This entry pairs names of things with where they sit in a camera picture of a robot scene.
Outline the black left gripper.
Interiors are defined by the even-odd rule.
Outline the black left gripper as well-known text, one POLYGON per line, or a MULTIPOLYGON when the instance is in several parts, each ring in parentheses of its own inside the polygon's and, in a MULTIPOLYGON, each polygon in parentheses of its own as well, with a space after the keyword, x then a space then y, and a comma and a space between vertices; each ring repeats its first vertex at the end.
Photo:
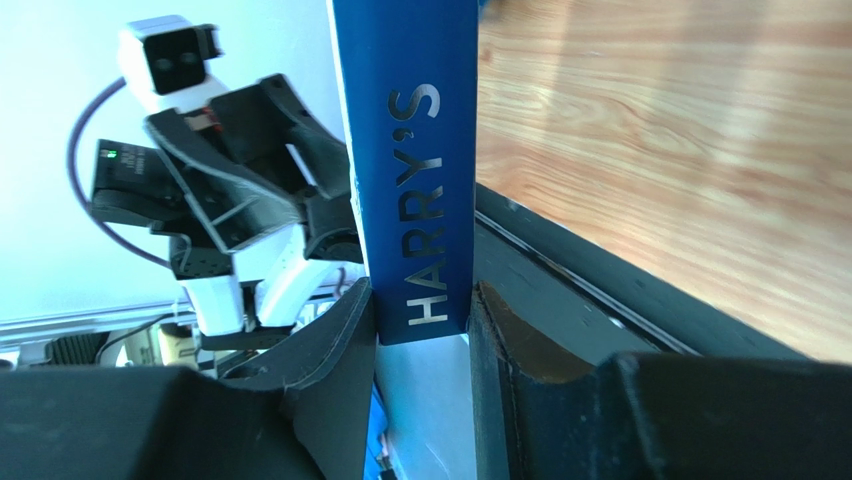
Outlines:
POLYGON ((193 215, 224 253, 301 223, 296 200, 351 197, 346 145, 281 74, 186 114, 152 114, 143 126, 193 215))

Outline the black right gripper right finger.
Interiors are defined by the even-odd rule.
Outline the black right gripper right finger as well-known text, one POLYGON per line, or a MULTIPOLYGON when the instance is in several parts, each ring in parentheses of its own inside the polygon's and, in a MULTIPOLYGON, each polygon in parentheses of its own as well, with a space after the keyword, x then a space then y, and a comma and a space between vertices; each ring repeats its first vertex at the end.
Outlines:
POLYGON ((847 479, 851 370, 622 352, 585 362, 487 283, 469 321, 482 479, 847 479))

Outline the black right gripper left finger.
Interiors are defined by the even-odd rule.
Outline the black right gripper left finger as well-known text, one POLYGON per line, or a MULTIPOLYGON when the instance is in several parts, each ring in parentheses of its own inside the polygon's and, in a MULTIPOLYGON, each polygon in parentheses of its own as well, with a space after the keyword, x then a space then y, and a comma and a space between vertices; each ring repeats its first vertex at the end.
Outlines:
POLYGON ((372 290, 211 379, 184 367, 1 377, 5 479, 358 479, 376 353, 372 290))

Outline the blue Harry's razor box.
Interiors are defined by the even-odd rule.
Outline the blue Harry's razor box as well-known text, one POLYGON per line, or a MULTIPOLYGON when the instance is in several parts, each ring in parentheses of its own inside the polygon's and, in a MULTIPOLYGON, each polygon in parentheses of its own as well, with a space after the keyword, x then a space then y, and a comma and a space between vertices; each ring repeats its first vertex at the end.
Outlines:
POLYGON ((390 449, 411 479, 470 479, 465 362, 474 264, 479 6, 327 5, 353 210, 383 351, 390 449))

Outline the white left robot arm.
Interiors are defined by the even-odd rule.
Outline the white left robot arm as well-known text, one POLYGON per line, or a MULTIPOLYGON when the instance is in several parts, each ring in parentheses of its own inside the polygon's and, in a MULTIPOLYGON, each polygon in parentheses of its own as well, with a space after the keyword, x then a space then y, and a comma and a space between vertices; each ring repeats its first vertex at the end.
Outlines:
POLYGON ((88 211, 168 239, 205 349, 285 337, 332 271, 362 262, 346 147, 285 76, 144 127, 147 147, 98 142, 88 211))

